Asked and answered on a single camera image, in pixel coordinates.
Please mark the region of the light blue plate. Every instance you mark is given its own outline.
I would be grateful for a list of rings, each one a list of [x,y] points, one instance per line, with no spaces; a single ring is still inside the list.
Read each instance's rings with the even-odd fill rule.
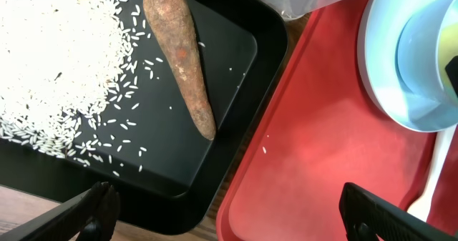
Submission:
[[[357,39],[359,73],[372,102],[397,124],[439,132],[457,123],[457,108],[413,93],[399,75],[396,52],[410,9],[391,15],[401,0],[369,0]]]

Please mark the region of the white plastic spoon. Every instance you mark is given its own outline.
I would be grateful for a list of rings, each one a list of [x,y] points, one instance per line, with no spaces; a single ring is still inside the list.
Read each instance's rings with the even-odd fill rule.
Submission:
[[[453,125],[437,133],[432,159],[429,165],[427,182],[421,195],[409,206],[407,212],[423,222],[427,221],[432,206],[432,198],[447,158],[457,126]]]

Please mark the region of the small light blue bowl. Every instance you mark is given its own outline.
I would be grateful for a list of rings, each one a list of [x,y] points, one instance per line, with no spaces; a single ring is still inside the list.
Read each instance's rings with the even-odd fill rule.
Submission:
[[[453,107],[457,94],[448,92],[439,73],[439,36],[444,18],[457,0],[436,0],[415,13],[406,23],[397,50],[401,78],[415,94]]]

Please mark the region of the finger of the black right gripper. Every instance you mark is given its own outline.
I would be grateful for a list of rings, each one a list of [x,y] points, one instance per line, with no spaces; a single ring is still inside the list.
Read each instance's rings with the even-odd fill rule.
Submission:
[[[458,92],[458,56],[454,56],[445,66],[445,72],[455,94]]]

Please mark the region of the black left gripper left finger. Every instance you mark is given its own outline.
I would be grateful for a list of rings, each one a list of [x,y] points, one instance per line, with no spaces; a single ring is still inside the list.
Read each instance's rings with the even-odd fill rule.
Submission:
[[[1,241],[110,241],[120,215],[120,196],[108,182],[1,235]]]

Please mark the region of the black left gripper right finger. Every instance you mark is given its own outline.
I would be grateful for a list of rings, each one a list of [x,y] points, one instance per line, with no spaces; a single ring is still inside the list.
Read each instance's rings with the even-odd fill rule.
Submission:
[[[339,211],[349,241],[457,241],[364,188],[347,182]]]

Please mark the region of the yellow plastic cup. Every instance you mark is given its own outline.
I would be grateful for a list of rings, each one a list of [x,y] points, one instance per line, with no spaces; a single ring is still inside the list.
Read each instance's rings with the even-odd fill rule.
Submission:
[[[439,73],[444,88],[448,92],[454,92],[445,67],[457,55],[457,6],[451,7],[444,18],[438,52]]]

